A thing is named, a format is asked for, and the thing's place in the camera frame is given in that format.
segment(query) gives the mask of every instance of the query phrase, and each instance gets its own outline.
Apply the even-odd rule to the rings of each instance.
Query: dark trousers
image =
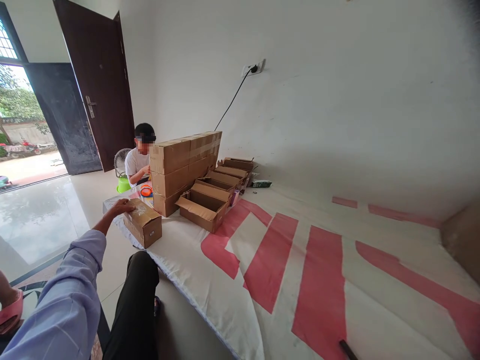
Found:
[[[159,358],[154,318],[159,281],[157,264],[145,251],[130,257],[104,360]]]

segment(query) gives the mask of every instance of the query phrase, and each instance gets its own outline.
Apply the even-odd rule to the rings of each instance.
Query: electrical cord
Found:
[[[237,94],[239,93],[240,88],[241,88],[242,85],[244,84],[244,81],[245,81],[245,79],[247,78],[247,76],[250,74],[250,72],[256,73],[258,69],[259,69],[259,67],[258,67],[257,65],[254,65],[254,66],[252,66],[252,67],[246,72],[245,76],[243,77],[243,80],[241,81],[240,86],[238,87],[238,90],[237,90],[236,93],[235,93],[235,96],[234,96],[233,99],[231,100],[230,105],[228,105],[228,107],[226,108],[226,110],[225,110],[225,112],[223,113],[220,121],[219,121],[218,124],[215,126],[215,130],[214,130],[214,131],[217,131],[217,128],[219,127],[220,123],[221,123],[222,120],[224,119],[225,114],[227,113],[227,111],[230,109],[230,107],[231,107],[232,104],[234,103],[234,100],[235,100],[235,98],[237,97]]]

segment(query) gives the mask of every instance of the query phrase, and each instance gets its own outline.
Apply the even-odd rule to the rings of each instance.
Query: white t-shirt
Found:
[[[125,173],[127,176],[132,176],[135,175],[140,171],[141,168],[147,166],[150,164],[150,155],[142,155],[139,153],[137,148],[134,148],[133,150],[130,150],[128,154],[126,155],[125,158]],[[137,183],[131,183],[130,180],[128,180],[130,183],[130,186],[133,188]]]

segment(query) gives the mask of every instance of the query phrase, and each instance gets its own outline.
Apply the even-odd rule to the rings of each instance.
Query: floor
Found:
[[[15,185],[26,185],[67,174],[58,151],[0,162],[0,175]]]
[[[62,254],[102,217],[102,201],[116,194],[113,171],[62,176],[0,194],[0,264],[9,281]],[[136,248],[111,226],[97,278],[98,296],[111,327]],[[159,340],[162,359],[232,359],[196,310],[166,277],[156,294],[165,314]]]

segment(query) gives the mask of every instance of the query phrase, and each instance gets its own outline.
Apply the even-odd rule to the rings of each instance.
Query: knee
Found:
[[[144,269],[154,269],[155,271],[158,271],[157,264],[146,251],[137,251],[130,256],[128,263],[135,267],[140,266]]]
[[[145,262],[145,261],[148,261],[148,260],[153,261],[152,258],[150,257],[150,255],[146,251],[137,251],[132,256],[130,256],[130,259],[128,260],[128,262],[129,263],[131,263],[132,261]]]

